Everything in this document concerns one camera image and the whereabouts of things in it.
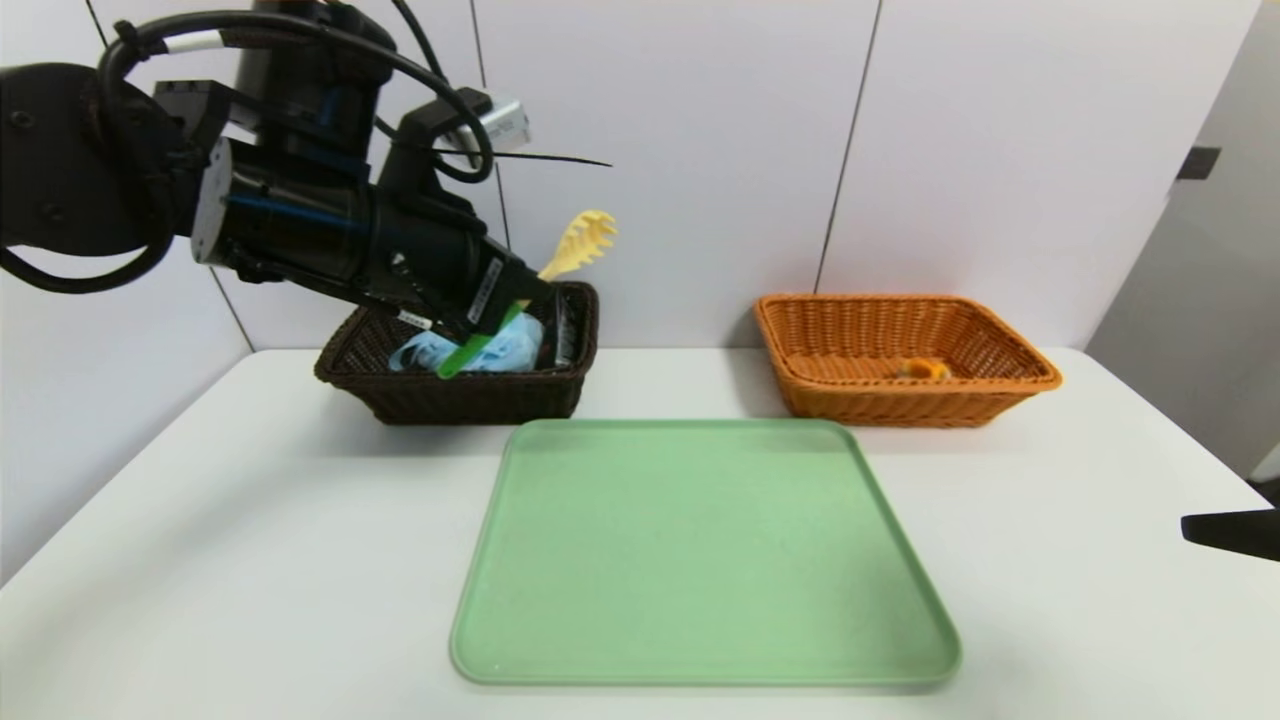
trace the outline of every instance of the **green tray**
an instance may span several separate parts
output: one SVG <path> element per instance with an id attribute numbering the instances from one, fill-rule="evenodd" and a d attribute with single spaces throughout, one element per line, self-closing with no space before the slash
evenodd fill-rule
<path id="1" fill-rule="evenodd" d="M 540 420 L 451 641 L 486 684 L 929 684 L 960 638 L 849 432 Z"/>

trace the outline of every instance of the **yellow spaghetti spoon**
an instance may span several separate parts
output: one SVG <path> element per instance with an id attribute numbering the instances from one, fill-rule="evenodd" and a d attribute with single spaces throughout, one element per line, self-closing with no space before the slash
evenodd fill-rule
<path id="1" fill-rule="evenodd" d="M 571 273 L 582 265 L 590 265 L 596 258 L 604 256 L 604 249 L 612 247 L 613 241 L 607 236 L 617 234 L 618 231 L 613 227 L 613 215 L 603 210 L 588 210 L 585 213 L 579 213 L 573 222 L 564 228 L 564 234 L 561 236 L 561 242 L 556 246 L 556 255 L 552 256 L 552 261 L 547 264 L 538 278 L 545 282 L 550 282 L 564 273 Z M 507 314 L 502 319 L 502 325 L 499 331 L 507 327 L 508 323 L 516 319 L 525 307 L 529 307 L 527 300 L 521 300 L 513 302 L 507 310 Z M 458 347 L 435 372 L 436 377 L 440 379 L 449 379 L 462 372 L 476 355 L 489 345 L 493 336 L 488 334 L 474 334 L 467 340 L 466 345 Z"/>

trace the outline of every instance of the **blue cloth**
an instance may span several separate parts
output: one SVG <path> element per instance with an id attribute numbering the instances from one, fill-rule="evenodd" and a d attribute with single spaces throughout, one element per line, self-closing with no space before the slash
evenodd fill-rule
<path id="1" fill-rule="evenodd" d="M 538 348 L 543 345 L 543 324 L 527 313 L 502 328 L 489 345 L 471 359 L 462 370 L 481 373 L 527 373 L 538 363 Z M 435 370 L 444 359 L 457 350 L 457 343 L 431 331 L 417 333 L 399 350 L 392 352 L 387 365 L 399 373 L 404 368 Z"/>

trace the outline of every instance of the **orange wicker basket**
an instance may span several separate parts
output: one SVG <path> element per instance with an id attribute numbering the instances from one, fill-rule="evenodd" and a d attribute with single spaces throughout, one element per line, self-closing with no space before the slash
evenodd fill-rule
<path id="1" fill-rule="evenodd" d="M 792 415 L 847 425 L 978 427 L 1062 375 L 995 313 L 942 295 L 769 295 L 755 304 Z M 900 378 L 945 363 L 945 379 Z"/>

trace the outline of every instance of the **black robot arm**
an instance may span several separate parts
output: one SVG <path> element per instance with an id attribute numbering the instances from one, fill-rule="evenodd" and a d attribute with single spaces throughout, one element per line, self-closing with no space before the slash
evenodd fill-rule
<path id="1" fill-rule="evenodd" d="M 294 282 L 416 324 L 429 319 L 456 340 L 493 334 L 513 301 L 549 292 L 436 177 L 488 177 L 493 146 L 481 118 L 490 99 L 397 55 L 353 6 L 259 0 L 253 12 L 116 29 L 96 72 L 0 70 L 0 266 L 15 277 L 55 292 L 109 290 L 187 234 L 197 261 L 247 282 Z M 147 97 L 124 81 L 152 55 L 211 46 L 244 49 L 234 88 L 161 82 Z M 374 184 L 366 155 L 393 69 L 438 97 L 404 115 Z M 228 123 L 256 143 L 221 137 Z M 477 150 L 472 170 L 433 150 L 463 127 Z M 9 250 L 15 245 L 82 256 L 143 251 L 109 275 L 69 279 L 32 268 Z"/>

